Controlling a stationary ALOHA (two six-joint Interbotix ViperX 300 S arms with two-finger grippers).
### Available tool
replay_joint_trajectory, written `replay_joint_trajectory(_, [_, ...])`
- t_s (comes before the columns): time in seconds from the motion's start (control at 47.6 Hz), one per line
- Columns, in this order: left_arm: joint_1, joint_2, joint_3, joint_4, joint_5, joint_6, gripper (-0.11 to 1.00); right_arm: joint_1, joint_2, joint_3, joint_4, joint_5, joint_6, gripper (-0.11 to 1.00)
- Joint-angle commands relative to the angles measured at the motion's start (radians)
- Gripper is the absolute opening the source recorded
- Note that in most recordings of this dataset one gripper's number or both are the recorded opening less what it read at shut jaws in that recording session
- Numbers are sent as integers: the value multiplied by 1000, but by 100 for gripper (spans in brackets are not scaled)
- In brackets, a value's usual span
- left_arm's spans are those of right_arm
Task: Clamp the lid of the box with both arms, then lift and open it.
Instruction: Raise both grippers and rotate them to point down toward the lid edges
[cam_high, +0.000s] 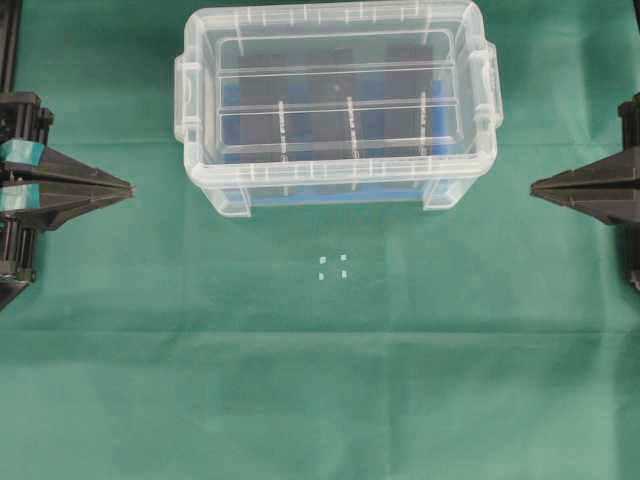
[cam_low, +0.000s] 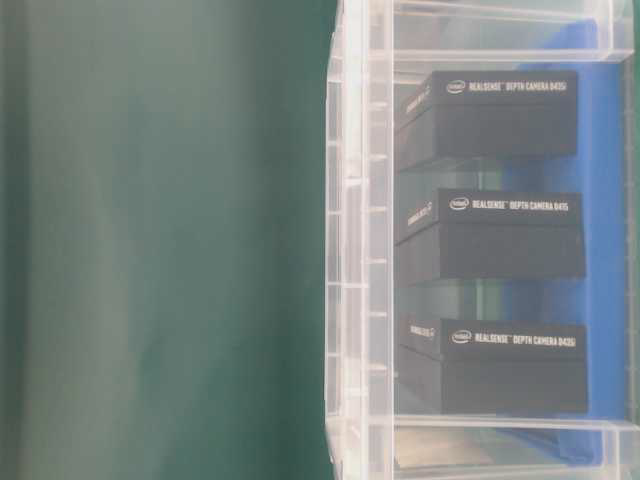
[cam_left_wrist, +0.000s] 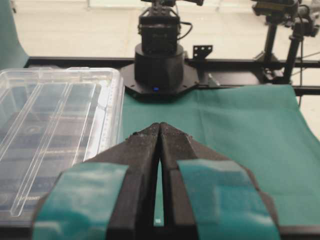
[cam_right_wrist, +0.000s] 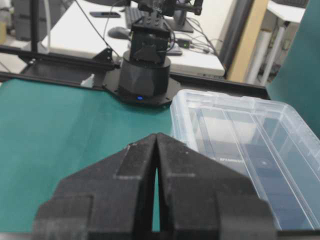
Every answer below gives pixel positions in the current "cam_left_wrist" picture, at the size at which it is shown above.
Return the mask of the left gripper black left finger teal tape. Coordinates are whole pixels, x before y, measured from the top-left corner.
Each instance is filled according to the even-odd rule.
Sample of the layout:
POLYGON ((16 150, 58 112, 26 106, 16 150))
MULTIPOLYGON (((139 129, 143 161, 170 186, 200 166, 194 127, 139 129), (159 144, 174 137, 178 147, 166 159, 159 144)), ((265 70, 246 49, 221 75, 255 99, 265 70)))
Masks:
POLYGON ((32 220, 34 240, 131 240, 153 222, 160 124, 62 171, 32 220))

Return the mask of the left gripper black right finger teal tape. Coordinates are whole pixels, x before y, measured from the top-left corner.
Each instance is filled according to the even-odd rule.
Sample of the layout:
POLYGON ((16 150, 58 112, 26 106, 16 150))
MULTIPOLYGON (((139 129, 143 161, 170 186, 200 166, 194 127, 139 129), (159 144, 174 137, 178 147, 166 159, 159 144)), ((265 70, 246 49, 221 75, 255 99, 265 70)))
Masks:
POLYGON ((278 240, 277 211, 247 167, 160 124, 165 196, 177 231, 198 240, 278 240))

